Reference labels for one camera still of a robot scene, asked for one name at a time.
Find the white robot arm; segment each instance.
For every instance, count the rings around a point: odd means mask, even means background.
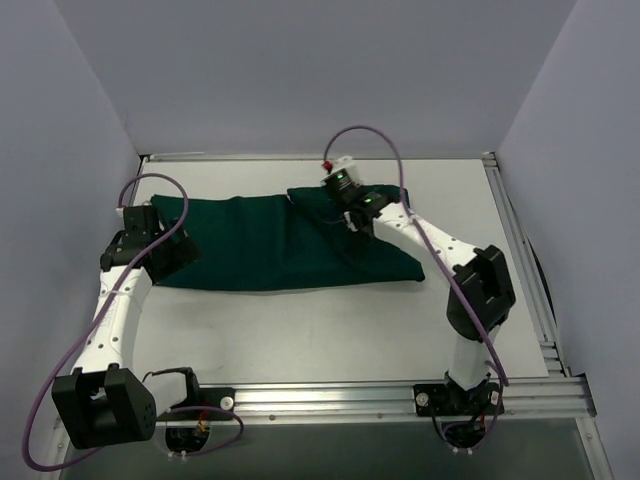
[[[87,339],[70,375],[58,376],[51,395],[73,445],[78,449],[148,440],[156,419],[169,408],[193,403],[197,379],[190,368],[153,375],[144,384],[132,372],[133,347],[151,286],[199,257],[179,229],[117,281],[127,265],[164,231],[151,205],[125,207],[124,230],[100,257],[96,312],[115,295],[101,323]]]
[[[342,211],[349,229],[395,245],[418,260],[425,271],[435,260],[413,221],[418,221],[449,273],[478,313],[493,341],[500,325],[515,303],[513,286],[504,260],[496,247],[481,250],[443,232],[416,214],[407,213],[397,199],[363,188],[351,157],[331,162],[323,182],[329,197]],[[448,380],[465,392],[473,392],[487,383],[489,352],[456,295],[449,295],[447,317],[457,332]]]

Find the white wall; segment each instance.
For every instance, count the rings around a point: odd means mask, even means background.
[[[499,150],[616,478],[639,478],[640,3],[579,0]]]
[[[56,3],[141,153],[316,153],[364,122],[468,158],[498,147],[575,0]]]
[[[27,410],[90,321],[98,257],[136,153],[55,5],[0,2],[0,477],[20,458]],[[44,461],[47,399],[32,450]]]

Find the purple cable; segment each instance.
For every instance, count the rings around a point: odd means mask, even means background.
[[[236,415],[233,412],[230,412],[229,410],[223,410],[221,408],[217,408],[217,407],[209,407],[209,406],[196,406],[196,407],[179,407],[179,408],[172,408],[171,409],[171,413],[183,413],[183,412],[202,412],[202,411],[207,411],[207,412],[214,412],[214,413],[219,413],[222,415],[227,415],[230,418],[233,418],[236,422],[238,422],[238,425],[240,426],[240,429],[238,430],[238,433],[235,434],[235,436],[231,437],[229,440],[225,440],[224,442],[221,442],[217,445],[214,445],[211,448],[207,448],[204,450],[200,450],[198,452],[190,452],[190,453],[186,453],[185,456],[186,457],[198,457],[200,455],[206,455],[208,453],[213,453],[217,450],[220,450],[224,447],[228,447],[229,445],[231,445],[234,442],[237,442],[238,440],[240,440],[240,437],[242,437],[242,434],[244,433],[244,422],[242,421],[242,419]]]
[[[435,248],[433,248],[431,240],[429,240],[429,237],[427,236],[426,232],[424,231],[420,223],[417,222],[416,219],[413,217],[413,211],[409,208],[409,203],[407,202],[407,195],[404,190],[404,169],[402,166],[402,159],[400,158],[400,153],[398,152],[398,149],[396,148],[393,141],[377,128],[369,127],[368,125],[353,125],[351,127],[343,128],[338,133],[336,133],[333,137],[331,137],[331,140],[329,140],[329,143],[327,143],[327,146],[324,149],[324,154],[322,159],[327,160],[327,157],[329,155],[329,149],[331,148],[333,143],[338,139],[340,135],[346,132],[350,132],[351,130],[368,130],[369,132],[373,132],[379,137],[381,137],[387,143],[389,148],[391,148],[391,151],[393,151],[393,154],[396,157],[396,161],[398,162],[398,175],[400,178],[400,202],[402,203],[402,207],[404,208],[404,211],[407,214],[407,217],[411,219],[411,222],[416,227],[416,230],[418,230],[418,233],[420,234],[422,241],[429,249],[431,256],[437,263],[442,274],[446,277],[447,281],[449,282],[449,285],[451,285],[451,288],[453,289],[456,296],[460,300],[460,303],[462,304],[466,312],[469,314],[469,317],[471,318],[473,325],[476,327],[476,330],[478,331],[480,338],[482,339],[484,344],[487,346],[487,349],[489,350],[491,359],[493,360],[496,366],[496,372],[498,374],[498,377],[500,378],[500,380],[505,386],[508,386],[509,379],[507,378],[507,374],[504,371],[504,367],[502,366],[500,357],[498,357],[498,352],[496,352],[496,349],[493,346],[493,342],[491,341],[491,339],[489,338],[489,335],[487,335],[486,330],[482,326],[482,322],[478,318],[478,315],[473,310],[473,307],[471,306],[467,298],[464,296],[464,293],[462,292],[462,290],[460,289],[456,281],[453,279],[453,276],[451,275],[451,273],[449,273],[449,270],[447,270],[447,267],[445,266],[444,262],[440,259],[440,256],[436,253]]]
[[[180,185],[173,178],[168,177],[167,175],[163,175],[161,173],[144,173],[142,175],[138,175],[137,177],[129,180],[127,184],[122,188],[122,191],[120,192],[120,196],[118,198],[118,206],[119,207],[125,206],[124,195],[131,184],[133,184],[134,182],[137,182],[140,179],[148,178],[148,177],[162,178],[163,180],[167,180],[168,182],[171,182],[176,187],[178,187],[178,190],[180,190],[180,193],[182,194],[182,198],[184,200],[184,206],[182,207],[182,215],[180,215],[180,218],[178,219],[178,221],[173,227],[171,227],[169,230],[163,233],[160,237],[154,240],[151,244],[149,244],[149,246],[147,246],[140,253],[138,253],[138,255],[136,255],[133,258],[133,260],[131,260],[131,262],[129,262],[129,264],[125,267],[120,277],[118,277],[118,280],[116,280],[115,284],[113,285],[113,290],[111,291],[111,293],[109,293],[109,296],[107,297],[106,301],[102,305],[102,308],[97,313],[93,321],[89,324],[89,326],[85,329],[85,331],[80,335],[80,337],[78,337],[78,340],[76,340],[76,342],[71,346],[71,348],[67,351],[67,353],[65,353],[62,356],[62,358],[56,364],[56,366],[53,367],[53,370],[51,371],[47,379],[44,381],[44,384],[36,394],[36,398],[33,402],[33,405],[31,406],[31,410],[29,410],[29,415],[27,416],[27,422],[24,428],[24,433],[22,434],[22,459],[24,460],[24,463],[26,463],[29,468],[36,470],[38,472],[55,472],[57,470],[62,470],[63,468],[67,468],[81,462],[85,458],[90,457],[91,455],[93,455],[94,453],[100,450],[100,448],[90,450],[85,454],[77,458],[74,458],[73,460],[69,460],[67,462],[63,462],[58,465],[41,465],[37,463],[33,458],[31,458],[31,452],[29,452],[29,440],[31,438],[31,430],[33,428],[33,423],[35,421],[36,414],[38,413],[38,409],[42,404],[42,400],[44,399],[51,385],[53,384],[53,381],[55,380],[56,376],[60,373],[62,368],[65,366],[65,364],[71,359],[73,354],[84,345],[87,338],[89,338],[91,333],[93,333],[93,331],[98,327],[100,322],[102,322],[104,316],[109,310],[109,307],[113,303],[113,299],[116,296],[114,292],[120,289],[125,279],[133,269],[133,267],[140,260],[142,260],[142,258],[144,258],[144,256],[147,255],[151,250],[156,248],[162,242],[164,242],[169,237],[171,237],[171,235],[177,232],[178,229],[184,223],[184,220],[187,218],[187,213],[189,211],[189,197],[187,196],[187,192],[182,187],[182,185]]]

